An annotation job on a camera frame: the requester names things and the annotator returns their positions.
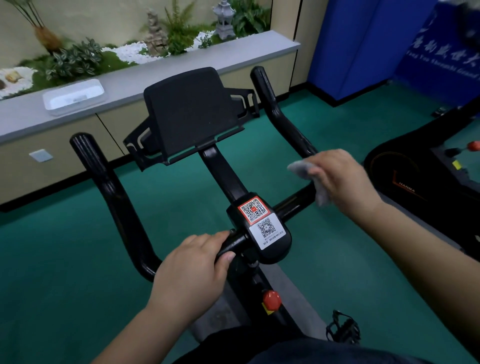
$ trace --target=stationary bike handlebar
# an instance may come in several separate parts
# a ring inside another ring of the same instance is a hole
[[[269,120],[280,134],[300,157],[306,158],[316,154],[316,149],[307,138],[280,110],[264,68],[254,67],[250,76]],[[71,137],[70,144],[103,195],[133,265],[144,278],[153,282],[162,261],[155,254],[142,223],[113,168],[108,164],[92,135],[77,133]],[[280,220],[286,222],[314,201],[315,187],[310,183],[274,206],[273,210]],[[246,231],[233,231],[223,243],[217,258],[227,251],[241,252],[249,243],[252,242]]]

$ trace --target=forearm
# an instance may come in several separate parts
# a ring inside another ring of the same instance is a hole
[[[447,328],[480,358],[480,263],[382,203],[354,221],[393,259]]]
[[[184,330],[168,315],[142,310],[92,364],[159,364]]]

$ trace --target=red knob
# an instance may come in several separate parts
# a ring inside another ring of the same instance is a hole
[[[480,140],[477,140],[476,142],[470,142],[467,144],[467,149],[470,152],[478,152],[480,151]]]
[[[282,305],[282,299],[278,292],[267,291],[264,293],[264,305],[268,311],[278,311]]]

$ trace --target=ledge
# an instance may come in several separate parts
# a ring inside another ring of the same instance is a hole
[[[107,73],[96,77],[107,93],[106,101],[62,116],[50,115],[45,110],[42,99],[45,91],[3,100],[0,101],[0,143],[140,100],[145,88],[179,73],[213,67],[223,74],[294,52],[299,47],[300,43],[270,30]]]

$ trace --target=blue banner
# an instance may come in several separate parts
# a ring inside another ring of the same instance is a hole
[[[467,24],[480,34],[480,11]],[[439,2],[395,71],[394,79],[451,106],[480,94],[480,50],[460,32],[457,6]]]

